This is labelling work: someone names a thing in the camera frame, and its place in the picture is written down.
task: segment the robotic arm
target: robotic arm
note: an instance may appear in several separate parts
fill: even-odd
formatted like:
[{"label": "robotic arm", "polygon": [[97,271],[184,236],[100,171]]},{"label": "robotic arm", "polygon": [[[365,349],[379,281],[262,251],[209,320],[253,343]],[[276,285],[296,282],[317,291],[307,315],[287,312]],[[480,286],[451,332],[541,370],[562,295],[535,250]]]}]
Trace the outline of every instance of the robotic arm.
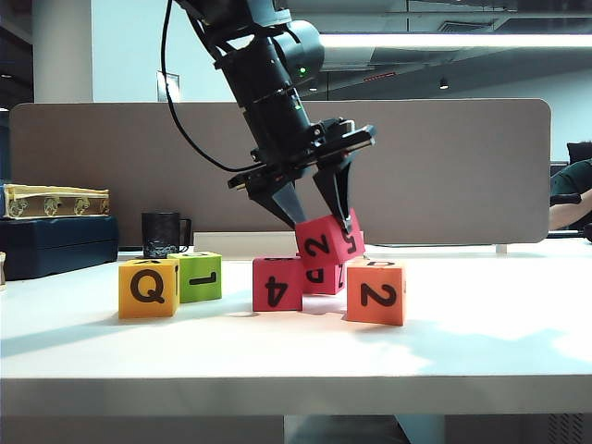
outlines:
[{"label": "robotic arm", "polygon": [[[257,143],[259,162],[228,186],[289,226],[306,220],[294,183],[316,166],[314,182],[333,216],[351,231],[350,164],[356,150],[374,143],[374,127],[356,130],[352,120],[311,123],[296,86],[318,74],[324,48],[316,28],[292,21],[274,0],[176,0],[221,69]],[[231,41],[252,36],[236,49]]]}]

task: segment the ceiling light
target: ceiling light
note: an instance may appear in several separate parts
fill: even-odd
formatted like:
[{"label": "ceiling light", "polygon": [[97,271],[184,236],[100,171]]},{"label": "ceiling light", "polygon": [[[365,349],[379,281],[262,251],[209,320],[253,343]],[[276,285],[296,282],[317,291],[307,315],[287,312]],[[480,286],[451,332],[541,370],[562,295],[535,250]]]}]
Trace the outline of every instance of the ceiling light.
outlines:
[{"label": "ceiling light", "polygon": [[318,91],[318,80],[317,79],[312,79],[310,81],[310,84],[308,86],[308,91],[312,91],[313,93]]},{"label": "ceiling light", "polygon": [[321,34],[326,48],[592,48],[592,34]]}]

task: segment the gray partition panel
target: gray partition panel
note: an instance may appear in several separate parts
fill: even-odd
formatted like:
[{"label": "gray partition panel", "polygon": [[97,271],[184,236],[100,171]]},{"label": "gray partition panel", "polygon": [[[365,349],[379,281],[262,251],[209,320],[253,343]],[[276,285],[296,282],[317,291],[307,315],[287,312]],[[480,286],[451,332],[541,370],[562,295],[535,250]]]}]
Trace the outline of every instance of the gray partition panel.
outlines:
[{"label": "gray partition panel", "polygon": [[[540,241],[549,218],[550,112],[540,100],[311,102],[317,121],[376,126],[353,162],[351,205],[373,243]],[[249,165],[253,137],[234,103],[178,104],[193,139]],[[179,210],[200,231],[289,229],[228,190],[231,174],[181,138],[166,104],[28,104],[10,115],[15,183],[111,191],[122,245],[141,243],[140,214]],[[297,187],[309,217],[328,214],[311,177]]]}]

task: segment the black mug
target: black mug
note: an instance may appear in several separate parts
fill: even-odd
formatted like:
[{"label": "black mug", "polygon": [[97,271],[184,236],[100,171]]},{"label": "black mug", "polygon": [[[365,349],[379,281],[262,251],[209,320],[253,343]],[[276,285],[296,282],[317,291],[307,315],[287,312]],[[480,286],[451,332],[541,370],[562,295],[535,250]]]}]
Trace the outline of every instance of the black mug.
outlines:
[{"label": "black mug", "polygon": [[[180,241],[185,222],[184,241]],[[169,253],[183,253],[191,243],[191,219],[175,212],[142,213],[142,247],[145,259],[166,259]]]}]

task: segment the green cube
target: green cube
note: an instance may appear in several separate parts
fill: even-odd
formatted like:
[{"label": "green cube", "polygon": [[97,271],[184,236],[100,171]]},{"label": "green cube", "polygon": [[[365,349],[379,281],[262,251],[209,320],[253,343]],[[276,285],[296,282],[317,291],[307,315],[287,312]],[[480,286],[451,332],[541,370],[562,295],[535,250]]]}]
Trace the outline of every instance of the green cube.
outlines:
[{"label": "green cube", "polygon": [[222,297],[222,256],[210,252],[171,253],[179,259],[180,301],[198,302]]}]

